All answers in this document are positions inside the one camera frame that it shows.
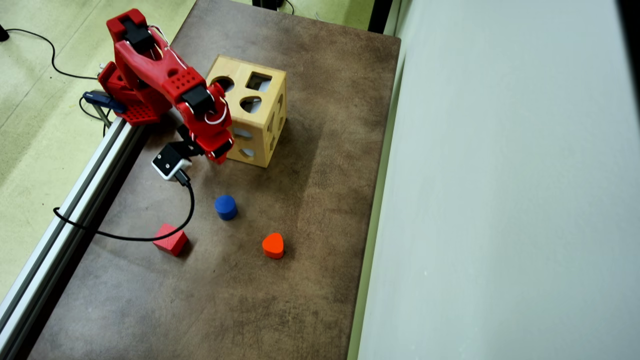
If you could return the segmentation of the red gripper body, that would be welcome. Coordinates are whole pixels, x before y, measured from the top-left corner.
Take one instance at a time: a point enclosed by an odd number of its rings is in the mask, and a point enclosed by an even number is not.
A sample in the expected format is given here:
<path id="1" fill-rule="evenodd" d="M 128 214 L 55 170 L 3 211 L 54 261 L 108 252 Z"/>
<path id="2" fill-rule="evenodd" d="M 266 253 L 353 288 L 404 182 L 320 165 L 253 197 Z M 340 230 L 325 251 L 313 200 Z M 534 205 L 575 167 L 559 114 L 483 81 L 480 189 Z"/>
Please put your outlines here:
<path id="1" fill-rule="evenodd" d="M 180 126 L 180 137 L 199 147 L 202 153 L 213 151 L 222 144 L 234 146 L 234 137 L 229 127 L 232 124 L 229 104 L 224 97 L 218 97 L 214 109 L 196 113 L 190 101 L 181 98 L 180 114 L 185 116 Z"/>

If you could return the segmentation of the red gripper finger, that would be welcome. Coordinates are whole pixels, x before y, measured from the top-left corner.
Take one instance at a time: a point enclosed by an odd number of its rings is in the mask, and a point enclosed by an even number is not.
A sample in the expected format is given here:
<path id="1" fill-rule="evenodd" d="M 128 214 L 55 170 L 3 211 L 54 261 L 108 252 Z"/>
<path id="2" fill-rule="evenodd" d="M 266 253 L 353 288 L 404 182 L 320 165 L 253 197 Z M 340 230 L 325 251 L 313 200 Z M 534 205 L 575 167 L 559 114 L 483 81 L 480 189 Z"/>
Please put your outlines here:
<path id="1" fill-rule="evenodd" d="M 216 164 L 222 164 L 227 159 L 227 153 L 233 148 L 233 144 L 231 143 L 223 143 L 222 145 L 215 148 L 215 150 L 207 152 L 207 158 L 215 162 Z"/>

